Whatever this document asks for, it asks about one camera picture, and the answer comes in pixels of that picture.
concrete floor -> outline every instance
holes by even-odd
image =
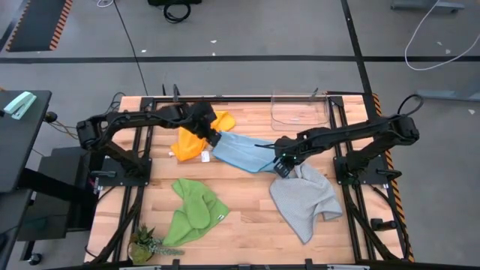
[[[0,0],[0,32],[21,0]],[[114,7],[100,9],[94,0],[74,1],[59,47],[52,52],[0,52],[0,58],[129,57],[133,53]],[[433,15],[412,43],[411,56],[457,55],[479,33],[478,1],[464,1],[456,15]],[[392,11],[386,0],[349,0],[363,56],[402,56],[410,35],[425,13]],[[188,21],[167,23],[146,1],[118,0],[118,7],[139,56],[318,55],[353,56],[349,32],[338,0],[205,0],[192,7]],[[480,45],[469,54],[480,55]],[[435,63],[414,63],[428,66]],[[322,90],[362,92],[355,62],[225,61],[141,63],[150,95],[161,83],[176,83],[183,95],[252,95]],[[402,62],[366,63],[373,92],[385,114],[418,89],[462,89],[480,75],[479,62],[458,62],[418,72]],[[112,96],[144,95],[135,63],[0,64],[0,86],[11,90],[49,89],[50,110],[68,125],[103,112]],[[480,103],[426,101],[413,118],[421,139],[393,149],[406,222],[415,258],[424,263],[480,266]],[[35,149],[44,155],[77,142],[42,126]],[[36,169],[39,156],[28,166]],[[37,243],[41,265],[30,269],[78,265],[88,233]],[[21,246],[9,269],[19,262]]]

white label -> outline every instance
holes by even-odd
[[[210,153],[208,151],[202,151],[202,162],[210,162]]]

towel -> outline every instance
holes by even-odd
[[[215,112],[215,115],[217,119],[210,126],[216,131],[229,131],[235,126],[235,119],[228,112],[219,111]],[[170,148],[179,161],[186,161],[200,155],[207,145],[206,139],[199,139],[197,135],[180,127],[178,142],[174,143]]]
[[[274,172],[275,150],[256,147],[272,142],[231,132],[221,132],[221,138],[211,152],[218,160],[249,173]]]
[[[270,195],[303,244],[312,238],[318,214],[325,221],[342,215],[330,181],[306,163],[295,166],[288,178],[275,179]]]
[[[201,238],[230,212],[213,191],[198,181],[180,178],[172,187],[183,205],[173,213],[164,246],[175,247]]]

gray cloth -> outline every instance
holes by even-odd
[[[319,213],[324,221],[342,215],[330,181],[306,163],[296,166],[288,178],[275,179],[270,195],[303,244],[312,238]]]

small plant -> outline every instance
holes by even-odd
[[[153,237],[155,228],[148,230],[145,224],[136,230],[130,237],[130,258],[134,264],[142,264],[150,260],[154,254],[183,255],[183,250],[161,247],[161,239]]]

